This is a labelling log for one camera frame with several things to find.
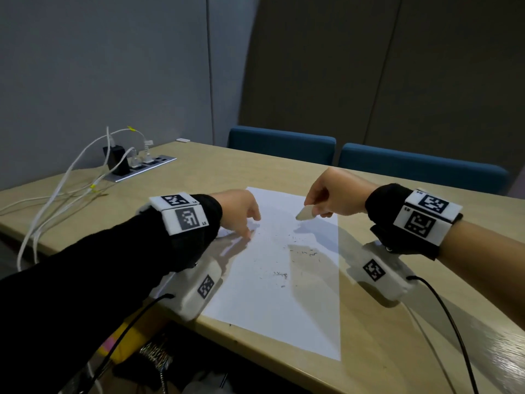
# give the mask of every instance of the black sleeve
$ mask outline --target black sleeve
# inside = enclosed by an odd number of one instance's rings
[[[163,275],[193,266],[217,236],[219,203],[192,195],[209,226],[168,236],[149,208],[0,280],[2,384],[57,393]]]

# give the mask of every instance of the right hand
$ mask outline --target right hand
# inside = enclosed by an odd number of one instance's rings
[[[305,206],[315,205],[312,214],[321,217],[331,217],[333,213],[366,213],[364,204],[378,187],[347,170],[329,167],[313,183],[306,195]]]

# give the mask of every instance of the eraser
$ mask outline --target eraser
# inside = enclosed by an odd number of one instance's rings
[[[296,216],[298,221],[306,221],[307,219],[314,219],[315,216],[312,214],[313,204],[305,206],[299,211],[299,214]]]

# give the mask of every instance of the chair backrest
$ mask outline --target chair backrest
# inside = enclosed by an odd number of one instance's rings
[[[352,143],[343,146],[338,166],[496,194],[506,187],[510,178],[507,170],[492,164],[438,158]]]
[[[238,125],[229,132],[228,148],[304,162],[332,165],[336,139],[324,135]]]

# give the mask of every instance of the left hand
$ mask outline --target left hand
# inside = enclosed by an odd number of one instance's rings
[[[255,221],[261,219],[259,205],[252,192],[242,189],[232,189],[224,192],[211,193],[223,208],[223,218],[220,225],[227,230],[235,231],[243,238],[250,238],[248,218]]]

